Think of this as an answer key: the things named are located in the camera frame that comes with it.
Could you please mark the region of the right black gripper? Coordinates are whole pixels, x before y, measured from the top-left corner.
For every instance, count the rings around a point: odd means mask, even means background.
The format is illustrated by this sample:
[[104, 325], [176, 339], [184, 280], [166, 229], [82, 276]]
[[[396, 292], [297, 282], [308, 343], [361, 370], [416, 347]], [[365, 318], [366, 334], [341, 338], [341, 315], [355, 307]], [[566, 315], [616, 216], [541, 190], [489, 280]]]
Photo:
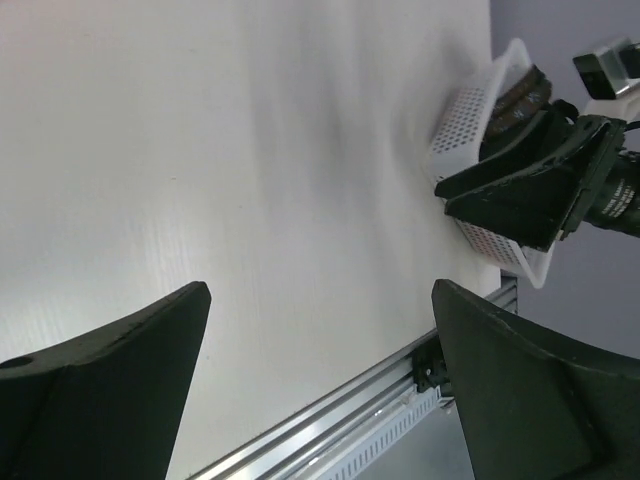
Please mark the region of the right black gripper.
[[[600, 115], [537, 112], [492, 155], [443, 179], [445, 213], [537, 250], [583, 223], [628, 232], [628, 123]], [[569, 132], [567, 161], [538, 161]]]

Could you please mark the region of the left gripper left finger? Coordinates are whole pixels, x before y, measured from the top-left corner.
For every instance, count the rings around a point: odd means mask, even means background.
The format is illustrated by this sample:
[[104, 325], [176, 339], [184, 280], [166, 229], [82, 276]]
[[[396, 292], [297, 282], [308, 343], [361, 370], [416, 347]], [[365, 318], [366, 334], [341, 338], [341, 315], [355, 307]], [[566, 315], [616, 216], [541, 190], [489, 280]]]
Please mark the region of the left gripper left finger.
[[2, 362], [2, 478], [165, 478], [210, 305], [207, 285], [191, 282]]

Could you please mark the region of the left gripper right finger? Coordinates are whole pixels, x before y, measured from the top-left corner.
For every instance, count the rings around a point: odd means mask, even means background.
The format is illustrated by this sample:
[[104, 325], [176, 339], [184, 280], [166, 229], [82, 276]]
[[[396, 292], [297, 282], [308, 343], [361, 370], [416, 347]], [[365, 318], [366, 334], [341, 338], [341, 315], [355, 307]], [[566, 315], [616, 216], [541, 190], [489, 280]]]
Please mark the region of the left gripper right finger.
[[478, 479], [636, 479], [639, 362], [510, 313], [451, 280], [432, 290]]

